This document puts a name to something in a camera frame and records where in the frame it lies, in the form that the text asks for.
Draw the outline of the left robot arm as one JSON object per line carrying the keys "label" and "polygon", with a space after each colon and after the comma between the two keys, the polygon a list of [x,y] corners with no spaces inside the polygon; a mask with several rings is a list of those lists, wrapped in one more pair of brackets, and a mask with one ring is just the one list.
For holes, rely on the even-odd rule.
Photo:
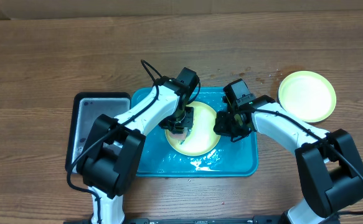
{"label": "left robot arm", "polygon": [[67,169],[68,185],[92,196],[87,223],[123,223],[123,194],[136,176],[146,136],[156,126],[186,136],[193,126],[189,103],[199,90],[196,72],[183,68],[177,78],[155,79],[149,95],[130,110],[94,121],[83,151]]}

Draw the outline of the yellow-green plate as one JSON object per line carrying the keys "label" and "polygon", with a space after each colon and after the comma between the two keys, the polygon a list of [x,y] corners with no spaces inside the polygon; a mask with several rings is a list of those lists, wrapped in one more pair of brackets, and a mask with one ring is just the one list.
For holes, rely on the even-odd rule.
{"label": "yellow-green plate", "polygon": [[183,135],[184,139],[175,137],[170,131],[165,131],[168,143],[186,156],[200,156],[212,150],[219,142],[220,136],[215,134],[216,111],[202,102],[192,102],[193,126]]}
{"label": "yellow-green plate", "polygon": [[297,71],[283,79],[278,88],[278,101],[287,112],[307,123],[327,119],[336,107],[336,92],[322,75]]}

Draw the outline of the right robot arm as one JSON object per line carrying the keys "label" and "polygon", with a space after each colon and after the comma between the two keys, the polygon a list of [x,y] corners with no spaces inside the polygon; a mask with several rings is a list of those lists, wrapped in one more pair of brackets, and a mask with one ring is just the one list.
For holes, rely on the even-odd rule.
{"label": "right robot arm", "polygon": [[258,132],[295,156],[303,199],[272,223],[339,223],[343,215],[363,215],[363,161],[347,131],[305,123],[273,98],[255,97],[242,79],[223,91],[227,109],[217,113],[216,134],[237,142]]}

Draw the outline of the pink green scrub sponge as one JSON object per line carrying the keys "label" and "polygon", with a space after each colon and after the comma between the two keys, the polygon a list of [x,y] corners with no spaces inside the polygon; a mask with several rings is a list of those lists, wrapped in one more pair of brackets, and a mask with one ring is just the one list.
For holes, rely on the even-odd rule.
{"label": "pink green scrub sponge", "polygon": [[179,134],[174,134],[172,132],[169,133],[169,137],[178,141],[184,141],[188,136],[188,132],[183,132]]}

